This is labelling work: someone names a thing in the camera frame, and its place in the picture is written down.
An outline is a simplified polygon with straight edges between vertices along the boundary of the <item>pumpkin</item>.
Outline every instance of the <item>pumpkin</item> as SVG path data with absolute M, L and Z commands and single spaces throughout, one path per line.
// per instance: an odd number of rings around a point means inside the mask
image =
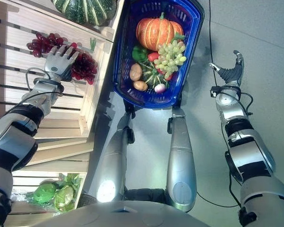
M 116 0 L 51 0 L 68 20 L 78 24 L 100 26 L 112 19 L 117 9 Z
M 176 33 L 183 35 L 183 28 L 177 22 L 165 19 L 164 12 L 160 18 L 143 18 L 136 28 L 140 44 L 153 51 L 158 51 L 158 44 L 169 44 Z

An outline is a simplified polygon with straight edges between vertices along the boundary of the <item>green pumpkin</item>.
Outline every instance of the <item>green pumpkin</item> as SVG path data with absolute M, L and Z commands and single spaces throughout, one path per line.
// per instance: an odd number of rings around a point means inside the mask
M 51 0 L 68 20 L 101 26 L 114 17 L 116 0 Z

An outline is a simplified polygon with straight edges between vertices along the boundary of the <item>orange pumpkin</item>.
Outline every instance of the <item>orange pumpkin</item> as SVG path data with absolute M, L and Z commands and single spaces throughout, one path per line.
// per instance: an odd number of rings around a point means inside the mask
M 158 51 L 158 44 L 169 44 L 176 33 L 183 35 L 180 24 L 164 19 L 162 12 L 160 18 L 143 18 L 136 28 L 136 37 L 140 44 L 152 51 Z

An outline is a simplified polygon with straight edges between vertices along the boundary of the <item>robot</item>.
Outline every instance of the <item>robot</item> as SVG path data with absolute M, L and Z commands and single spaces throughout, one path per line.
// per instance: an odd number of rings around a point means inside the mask
M 45 63 L 44 78 L 22 101 L 0 119 L 0 226 L 11 211 L 12 171 L 24 167 L 37 150 L 33 136 L 43 117 L 63 92 L 60 81 L 70 81 L 70 67 L 78 56 L 72 47 L 54 47 Z M 214 63 L 210 67 L 225 86 L 212 87 L 217 110 L 227 133 L 225 153 L 232 176 L 242 183 L 239 221 L 243 227 L 284 227 L 284 184 L 274 176 L 275 163 L 260 135 L 249 122 L 240 103 L 244 69 L 242 54 L 236 54 L 233 69 Z M 125 187 L 126 146 L 134 142 L 131 118 L 133 105 L 125 103 L 125 114 L 103 153 L 95 176 L 98 203 L 59 215 L 36 227 L 49 226 L 192 226 L 206 224 L 188 215 L 195 203 L 196 180 L 192 147 L 185 113 L 179 102 L 172 108 L 168 133 L 172 134 L 167 186 L 163 189 L 127 190 Z

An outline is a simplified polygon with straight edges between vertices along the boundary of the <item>red grapes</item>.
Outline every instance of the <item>red grapes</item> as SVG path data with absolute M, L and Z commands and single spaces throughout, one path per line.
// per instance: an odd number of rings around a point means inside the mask
M 27 44 L 27 48 L 33 51 L 33 55 L 37 58 L 41 58 L 43 53 L 49 53 L 54 46 L 60 48 L 64 42 L 63 38 L 59 35 L 55 36 L 54 33 L 50 33 L 47 37 L 43 36 L 41 33 L 36 33 L 36 37 L 37 38 L 33 39 L 31 43 Z M 75 51 L 80 52 L 72 65 L 71 77 L 76 80 L 84 79 L 89 84 L 93 84 L 95 75 L 98 72 L 98 64 L 90 55 L 83 53 L 81 49 L 77 49 L 77 43 L 71 43 L 70 46 L 74 48 L 73 53 Z

